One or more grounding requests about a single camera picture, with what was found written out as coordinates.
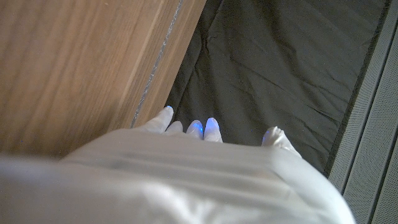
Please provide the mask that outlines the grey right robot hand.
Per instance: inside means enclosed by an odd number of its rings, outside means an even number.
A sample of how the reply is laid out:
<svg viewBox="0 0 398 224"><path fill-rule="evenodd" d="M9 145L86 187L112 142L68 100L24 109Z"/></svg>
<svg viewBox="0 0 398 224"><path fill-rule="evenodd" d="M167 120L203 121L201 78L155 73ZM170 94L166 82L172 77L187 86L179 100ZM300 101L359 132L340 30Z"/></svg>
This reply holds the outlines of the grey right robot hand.
<svg viewBox="0 0 398 224"><path fill-rule="evenodd" d="M339 191L271 127L223 142L214 118L184 129L165 107L58 161L1 158L2 223L354 223Z"/></svg>

